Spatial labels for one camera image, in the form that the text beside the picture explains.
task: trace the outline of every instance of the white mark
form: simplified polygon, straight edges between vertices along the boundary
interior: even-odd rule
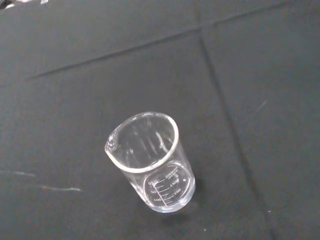
[[[62,192],[69,192],[69,191],[76,191],[82,192],[80,188],[68,187],[68,188],[60,188],[60,187],[52,187],[52,186],[44,186],[44,185],[33,185],[36,188],[52,190],[52,191],[62,191]]]
[[[257,110],[255,110],[255,112],[258,112],[260,109],[262,109],[263,107],[264,107],[264,105],[266,105],[267,104],[267,100],[265,100],[258,108],[257,108]]]
[[[165,144],[164,144],[164,141],[162,140],[161,135],[160,135],[157,131],[155,132],[155,135],[158,137],[159,142],[160,142],[159,148],[163,149],[163,151],[165,151],[166,153],[168,153],[169,151],[168,151],[168,149],[166,148],[166,146],[165,146]]]
[[[6,8],[5,9],[9,9],[9,8],[12,8],[12,7],[14,7],[15,5],[14,4],[9,4],[8,6],[6,6]]]
[[[145,143],[144,143],[140,138],[139,138],[139,141],[140,141],[140,143],[142,144],[143,148],[144,148],[145,150],[147,150],[147,147],[146,147]]]
[[[21,175],[21,176],[32,177],[32,178],[36,177],[36,175],[33,173],[27,173],[27,172],[22,172],[22,171],[2,171],[2,170],[0,170],[0,174]]]
[[[156,151],[156,148],[155,148],[154,144],[152,143],[152,141],[150,140],[150,138],[148,138],[148,141],[149,141],[149,143],[150,143],[150,146],[151,146],[153,152],[154,152],[156,155],[158,155],[158,153],[157,153],[157,151]]]

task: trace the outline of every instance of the measurement markings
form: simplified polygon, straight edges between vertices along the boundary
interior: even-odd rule
[[[158,192],[157,188],[155,187],[155,185],[154,185],[153,183],[151,183],[151,184],[152,184],[152,186],[154,187],[154,189],[156,190],[156,192],[158,193],[158,195],[159,195],[159,197],[161,198],[161,200],[162,200],[162,202],[164,203],[164,205],[165,205],[166,207],[168,207],[167,204],[165,203],[164,199],[162,198],[162,196],[161,196],[160,193]]]
[[[168,198],[165,198],[165,199],[163,199],[163,200],[168,200],[168,199],[171,199],[171,198],[173,198],[175,195],[173,195],[173,196],[171,196],[171,197],[168,197]]]
[[[166,191],[166,190],[168,190],[168,189],[170,189],[170,187],[168,187],[168,188],[165,189],[165,190],[159,191],[159,193],[162,193],[162,192],[164,192],[164,191]]]
[[[161,181],[157,181],[154,185],[157,185],[158,183],[161,183],[161,182],[163,182],[164,180],[166,180],[166,179],[162,179]]]

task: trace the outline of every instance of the beaker base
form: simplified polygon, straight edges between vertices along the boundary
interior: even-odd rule
[[[149,207],[152,210],[159,213],[163,213],[163,214],[176,212],[182,209],[184,206],[186,206],[190,202],[192,196],[195,193],[195,190],[196,190],[196,183],[193,182],[188,193],[182,199],[180,199],[179,202],[177,202],[176,204],[173,204],[167,207],[152,207],[152,206],[149,206]]]

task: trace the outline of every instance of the glass beaker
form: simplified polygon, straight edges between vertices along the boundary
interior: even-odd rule
[[[163,113],[130,117],[109,136],[105,152],[153,210],[181,209],[195,192],[195,176],[175,121]]]

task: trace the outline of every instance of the table surface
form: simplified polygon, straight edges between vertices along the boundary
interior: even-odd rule
[[[320,239],[319,26],[317,0],[1,11],[1,239]],[[175,119],[196,177],[179,214],[104,152],[146,111]]]

